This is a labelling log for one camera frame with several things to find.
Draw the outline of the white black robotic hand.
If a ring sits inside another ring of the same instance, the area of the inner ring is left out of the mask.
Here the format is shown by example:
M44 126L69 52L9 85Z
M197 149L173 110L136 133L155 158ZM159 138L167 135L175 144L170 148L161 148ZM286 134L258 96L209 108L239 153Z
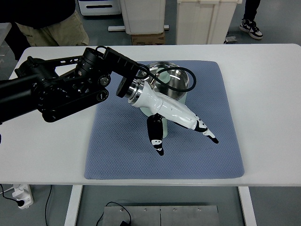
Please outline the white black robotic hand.
M219 143L215 135L203 121L185 104L182 104L164 94L154 91L148 83L137 82L130 86L126 93L128 103L137 108L148 108L150 116L147 119L149 141L159 155L164 155L163 121L165 118L182 127L192 129Z

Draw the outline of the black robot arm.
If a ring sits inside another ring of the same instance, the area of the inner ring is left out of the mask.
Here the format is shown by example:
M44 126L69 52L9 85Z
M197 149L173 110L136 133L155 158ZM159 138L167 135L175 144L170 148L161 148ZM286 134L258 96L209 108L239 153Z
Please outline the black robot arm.
M51 60L29 56L15 70L17 78L0 83L0 122L34 110L55 122L103 102L112 72L123 76L117 96L124 97L140 70L141 64L109 47Z

